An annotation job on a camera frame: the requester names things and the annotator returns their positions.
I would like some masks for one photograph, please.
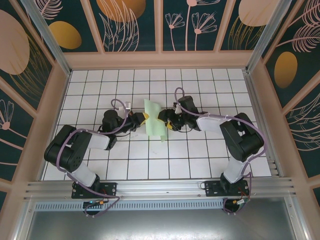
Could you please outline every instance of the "white grid tile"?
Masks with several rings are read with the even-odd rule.
[[[180,69],[166,69],[165,79],[167,81],[181,80],[181,70]]]
[[[200,93],[215,93],[214,81],[199,81]]]
[[[134,81],[149,81],[149,80],[150,80],[149,69],[134,70]]]
[[[109,159],[128,159],[129,156],[129,142],[119,141],[109,151]]]
[[[92,124],[95,121],[96,109],[81,109],[76,124]]]
[[[109,160],[106,173],[107,180],[128,179],[128,160]]]
[[[245,81],[230,81],[231,86],[232,86],[232,91],[234,93],[247,93],[248,89],[246,86],[246,82]]]
[[[166,82],[165,81],[151,81],[150,94],[165,94]]]
[[[207,158],[208,148],[206,140],[188,140],[189,158]]]
[[[228,68],[228,74],[230,80],[244,80],[244,74],[242,69]]]
[[[167,107],[167,98],[165,94],[150,94],[150,101],[159,104],[162,108]]]
[[[101,82],[103,70],[90,70],[88,71],[88,75],[86,77],[87,82]]]
[[[214,81],[215,89],[217,93],[232,93],[231,85],[229,81]]]
[[[111,94],[114,95],[117,90],[117,82],[103,82],[101,83],[100,94]]]
[[[169,162],[168,159],[149,160],[149,179],[168,179]]]
[[[234,93],[234,101],[237,107],[250,107],[251,101],[248,93]]]
[[[70,82],[85,82],[87,78],[87,70],[76,70],[72,72]]]
[[[151,69],[150,70],[150,81],[165,81],[166,70],[165,69]]]
[[[102,81],[103,82],[116,82],[118,81],[119,70],[104,70]]]
[[[148,94],[133,95],[132,107],[134,109],[143,109],[145,107],[145,99],[149,99]]]
[[[101,82],[86,82],[83,95],[99,95]]]
[[[198,81],[182,81],[182,87],[186,94],[198,94],[199,84]]]
[[[132,94],[134,88],[133,81],[119,81],[116,88],[116,94]]]
[[[186,159],[170,159],[169,173],[171,179],[188,179],[190,178],[189,160]]]
[[[84,93],[84,82],[70,82],[66,95],[82,95]]]
[[[197,69],[198,80],[213,80],[211,69]]]
[[[217,93],[219,107],[235,107],[234,95],[232,93]]]
[[[135,70],[119,70],[119,82],[132,82],[134,80]]]
[[[190,159],[190,174],[192,179],[211,178],[208,158]]]
[[[129,159],[148,159],[148,141],[131,141]]]
[[[81,109],[97,109],[99,95],[84,95],[81,101]]]
[[[174,94],[176,88],[182,88],[182,81],[167,81],[165,84],[167,94]]]
[[[74,71],[56,132],[64,124],[97,131],[105,111],[113,109],[110,102],[114,98],[132,102],[133,112],[144,111],[144,99],[172,108],[176,101],[173,93],[181,86],[199,111],[228,116],[243,112],[257,125],[240,73],[240,69]],[[169,130],[168,140],[161,142],[158,136],[148,137],[143,125],[127,136],[117,134],[110,151],[88,149],[84,163],[107,180],[219,178],[229,162],[222,134],[189,130],[185,126],[181,132]],[[254,177],[269,176],[265,155],[245,172],[250,170]],[[45,172],[45,180],[68,179],[53,165]]]
[[[182,80],[198,80],[196,69],[181,69]]]
[[[145,124],[130,133],[130,141],[148,141],[148,140],[149,138],[146,133]]]
[[[98,109],[113,109],[111,100],[115,97],[116,95],[100,95],[98,100]]]
[[[133,84],[133,94],[149,94],[149,82],[135,81]]]
[[[188,158],[188,146],[186,140],[169,141],[169,158]]]
[[[212,69],[214,80],[229,80],[227,69]]]
[[[168,142],[150,141],[149,142],[149,159],[168,158]]]
[[[218,107],[217,94],[215,93],[200,93],[202,107]]]
[[[72,125],[77,123],[79,110],[62,110],[59,125]]]
[[[128,179],[148,179],[148,160],[129,160]]]
[[[79,109],[81,104],[81,95],[66,96],[63,104],[63,109]]]

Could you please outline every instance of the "aluminum frame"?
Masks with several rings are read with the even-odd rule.
[[[273,148],[268,126],[262,112],[259,98],[255,91],[254,82],[244,69],[245,82],[252,101],[254,113],[259,127],[267,135],[270,149],[269,156],[275,159],[275,163],[269,163],[274,172],[273,177],[253,177],[251,197],[254,198],[284,198],[296,239],[310,240],[308,228],[304,222],[298,202],[295,200],[296,193],[293,182],[289,177],[283,176],[277,155]],[[206,197],[205,190],[200,188],[201,183],[208,179],[181,179],[181,180],[120,180],[117,182],[117,196],[121,201],[161,201],[161,200],[208,200],[221,199],[221,197]],[[23,193],[24,203],[21,211],[20,222],[16,227],[13,240],[26,239],[32,224],[33,214],[39,202],[83,202],[81,199],[71,199],[72,181],[38,181],[29,182],[26,191]]]

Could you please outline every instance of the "ventilated metal strip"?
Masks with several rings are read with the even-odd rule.
[[[37,202],[34,211],[83,211],[83,203],[82,201]],[[92,207],[88,211],[104,210],[110,204],[105,203],[101,206]],[[110,211],[222,209],[222,207],[223,199],[120,201]]]

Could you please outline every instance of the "light green fabric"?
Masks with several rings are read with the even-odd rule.
[[[144,112],[149,115],[145,121],[145,130],[148,136],[159,136],[161,141],[167,140],[167,128],[163,121],[158,120],[161,106],[157,103],[144,100]]]

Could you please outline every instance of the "purple cable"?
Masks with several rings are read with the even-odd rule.
[[[190,115],[194,115],[194,116],[197,116],[197,117],[203,117],[203,116],[209,116],[209,117],[214,117],[214,118],[219,118],[219,119],[229,119],[229,120],[236,120],[238,122],[241,122],[243,124],[246,124],[248,125],[249,127],[251,127],[252,129],[254,129],[263,139],[263,142],[264,142],[264,147],[263,147],[263,150],[262,152],[258,153],[257,155],[254,155],[252,156],[251,158],[249,158],[247,161],[246,161],[246,164],[244,165],[242,171],[241,171],[241,174],[243,175],[247,166],[250,164],[250,162],[253,160],[253,159],[256,159],[260,156],[262,156],[266,151],[267,151],[267,148],[268,148],[268,143],[267,143],[267,139],[266,137],[264,136],[264,134],[256,127],[254,126],[253,124],[251,124],[250,122],[248,121],[245,121],[245,120],[242,120],[240,118],[237,118],[237,117],[234,117],[234,116],[222,116],[222,115],[216,115],[216,114],[212,114],[212,113],[205,113],[205,114],[197,114],[197,113],[194,113],[194,112],[191,112],[191,111],[188,111],[187,109],[185,109],[184,107],[181,106],[181,104],[179,103],[178,101],[178,98],[177,98],[177,91],[178,90],[181,90],[182,91],[182,96],[184,97],[185,96],[185,91],[183,90],[182,87],[177,87],[174,91],[174,98],[175,98],[175,101],[176,103],[179,105],[179,107],[186,113],[190,114]]]
[[[178,90],[181,90],[182,91],[182,96],[184,97],[185,96],[185,91],[183,90],[182,87],[177,87],[174,91],[174,99],[176,101],[176,103],[179,105],[179,107],[186,113],[190,114],[190,115],[193,115],[193,116],[197,116],[197,117],[203,117],[203,116],[209,116],[209,117],[214,117],[214,118],[220,118],[220,119],[229,119],[229,120],[236,120],[238,122],[241,122],[243,124],[246,124],[248,125],[249,127],[251,127],[252,129],[254,129],[263,139],[263,142],[264,142],[264,146],[263,146],[263,150],[262,152],[258,153],[257,155],[253,155],[252,157],[250,157],[245,165],[243,166],[243,169],[241,171],[241,175],[243,177],[248,177],[250,176],[250,180],[249,180],[249,197],[251,195],[251,184],[252,184],[252,173],[249,172],[247,175],[244,175],[245,173],[245,170],[246,168],[248,167],[248,165],[250,164],[250,162],[260,156],[262,156],[266,151],[267,151],[267,148],[268,148],[268,142],[267,142],[267,138],[264,136],[264,134],[256,127],[254,126],[253,124],[251,124],[250,122],[248,121],[245,121],[245,120],[242,120],[240,118],[237,118],[237,117],[234,117],[234,116],[222,116],[222,115],[216,115],[216,114],[212,114],[212,113],[206,113],[206,114],[197,114],[197,113],[194,113],[194,112],[191,112],[191,111],[188,111],[187,109],[185,109],[184,107],[181,106],[180,102],[178,101],[178,97],[177,97],[177,91]],[[222,210],[225,212],[225,213],[232,213],[229,209],[226,209],[225,208],[225,204],[226,204],[226,201],[228,200],[228,198],[225,198],[223,200],[223,206],[222,206]]]
[[[71,174],[69,174],[69,172],[67,172],[66,170],[64,170],[63,168],[60,167],[60,158],[61,158],[61,155],[62,155],[62,152],[64,151],[67,143],[69,142],[69,140],[77,133],[80,133],[80,132],[89,132],[89,133],[93,133],[93,134],[101,134],[101,135],[108,135],[108,134],[114,134],[116,133],[117,131],[119,131],[125,124],[126,124],[126,121],[127,121],[127,118],[128,118],[128,112],[126,111],[126,106],[125,104],[120,101],[119,99],[112,99],[111,100],[111,105],[113,108],[115,108],[116,110],[119,110],[119,108],[115,107],[115,105],[113,103],[115,103],[116,101],[118,101],[123,109],[124,109],[124,113],[125,113],[125,118],[123,120],[123,123],[118,127],[116,128],[115,130],[111,131],[111,132],[98,132],[98,131],[93,131],[93,130],[87,130],[87,129],[83,129],[83,128],[80,128],[80,129],[77,129],[75,131],[73,131],[67,138],[66,140],[64,141],[64,143],[62,144],[61,148],[60,148],[60,151],[58,153],[58,156],[56,158],[56,168],[60,171],[60,172],[63,172],[65,173],[71,180],[75,181],[77,184],[79,184],[81,187],[83,187],[84,189],[86,189],[88,192],[92,193],[92,194],[95,194],[95,195],[98,195],[98,196],[101,196],[101,197],[105,197],[105,198],[110,198],[110,199],[116,199],[116,201],[114,201],[109,207],[107,207],[105,210],[103,211],[100,211],[98,212],[96,215],[92,215],[92,218],[94,217],[98,217],[98,216],[101,216],[102,214],[104,214],[105,212],[107,212],[110,208],[112,208],[119,200],[120,200],[120,197],[119,196],[113,196],[113,195],[107,195],[107,194],[103,194],[103,193],[99,193],[99,192],[96,192],[96,191],[93,191],[91,190],[90,188],[88,188],[87,186],[83,185],[81,182],[79,182],[77,179],[75,179]],[[92,205],[88,205],[85,209],[84,209],[84,213],[86,214],[86,216],[90,216],[88,215],[87,213],[87,209],[88,207],[92,206]]]

